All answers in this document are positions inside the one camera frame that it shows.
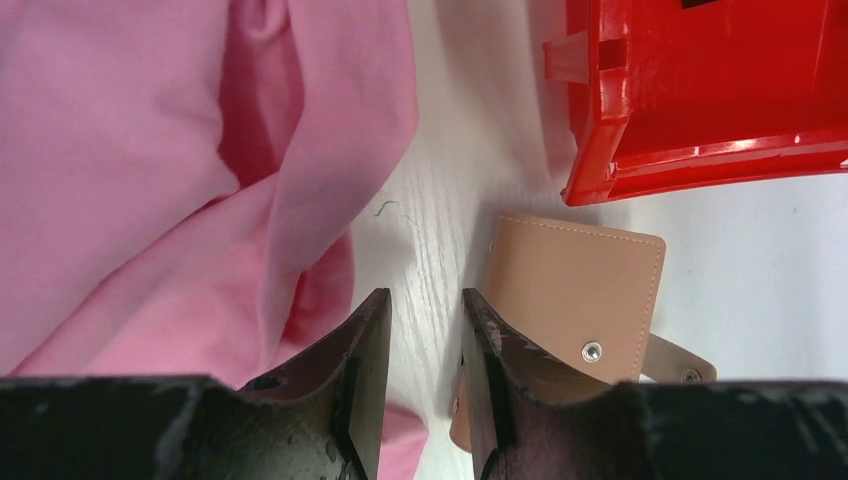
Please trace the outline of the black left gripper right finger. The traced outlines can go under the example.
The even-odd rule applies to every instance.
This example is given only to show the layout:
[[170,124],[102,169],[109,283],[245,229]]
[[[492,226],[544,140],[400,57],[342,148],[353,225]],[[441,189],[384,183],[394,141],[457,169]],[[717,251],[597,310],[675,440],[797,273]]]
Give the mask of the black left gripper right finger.
[[462,293],[478,479],[843,479],[847,386],[831,381],[609,385]]

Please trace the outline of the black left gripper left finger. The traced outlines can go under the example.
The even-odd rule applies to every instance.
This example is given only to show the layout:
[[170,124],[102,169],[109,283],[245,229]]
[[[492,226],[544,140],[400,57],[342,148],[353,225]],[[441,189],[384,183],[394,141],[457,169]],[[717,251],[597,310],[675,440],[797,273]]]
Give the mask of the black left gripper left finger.
[[209,376],[7,378],[5,479],[373,479],[388,289],[234,390]]

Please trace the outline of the tan leather card holder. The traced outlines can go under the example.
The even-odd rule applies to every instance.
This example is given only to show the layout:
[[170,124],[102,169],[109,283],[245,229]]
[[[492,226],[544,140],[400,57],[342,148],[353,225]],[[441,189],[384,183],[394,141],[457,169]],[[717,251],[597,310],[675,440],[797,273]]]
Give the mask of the tan leather card holder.
[[571,401],[641,377],[714,382],[712,363],[651,331],[665,254],[657,236],[502,212],[481,295],[566,365]]

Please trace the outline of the red plastic bin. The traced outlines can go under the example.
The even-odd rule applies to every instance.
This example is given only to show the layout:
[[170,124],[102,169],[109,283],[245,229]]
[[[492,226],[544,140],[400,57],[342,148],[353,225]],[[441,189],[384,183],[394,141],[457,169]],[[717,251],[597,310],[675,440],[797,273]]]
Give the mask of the red plastic bin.
[[847,5],[569,1],[570,206],[847,169]]

